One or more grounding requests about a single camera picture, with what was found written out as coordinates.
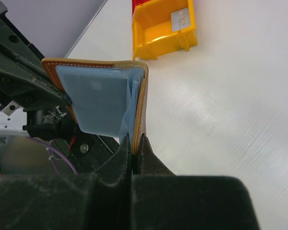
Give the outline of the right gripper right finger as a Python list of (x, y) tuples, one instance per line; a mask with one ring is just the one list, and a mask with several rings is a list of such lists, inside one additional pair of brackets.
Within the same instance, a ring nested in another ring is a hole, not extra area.
[(132, 178), (134, 230), (257, 230), (252, 200), (230, 176), (174, 175), (142, 135)]

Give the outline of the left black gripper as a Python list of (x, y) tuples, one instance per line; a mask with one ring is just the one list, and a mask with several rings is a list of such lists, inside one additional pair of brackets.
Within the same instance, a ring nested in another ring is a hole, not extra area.
[(0, 141), (9, 136), (70, 141), (81, 133), (68, 110), (72, 101), (50, 80), (43, 55), (7, 11), (0, 2)]

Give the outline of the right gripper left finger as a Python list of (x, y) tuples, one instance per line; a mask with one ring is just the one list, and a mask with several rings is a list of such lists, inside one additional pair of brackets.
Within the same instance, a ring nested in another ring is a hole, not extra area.
[(92, 173), (0, 176), (0, 230), (127, 230), (131, 147)]

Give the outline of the brown leather card holder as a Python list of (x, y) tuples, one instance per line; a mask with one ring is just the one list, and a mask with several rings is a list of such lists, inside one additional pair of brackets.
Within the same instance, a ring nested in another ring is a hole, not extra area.
[(140, 61), (44, 58), (52, 83), (71, 99), (69, 111), (89, 134), (130, 137), (132, 154), (146, 133), (148, 66)]

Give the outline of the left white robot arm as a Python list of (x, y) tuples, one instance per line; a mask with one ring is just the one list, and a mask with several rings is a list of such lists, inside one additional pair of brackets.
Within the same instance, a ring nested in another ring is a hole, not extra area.
[(9, 136), (70, 140), (80, 129), (69, 96), (44, 71), (43, 55), (6, 17), (0, 2), (0, 143)]

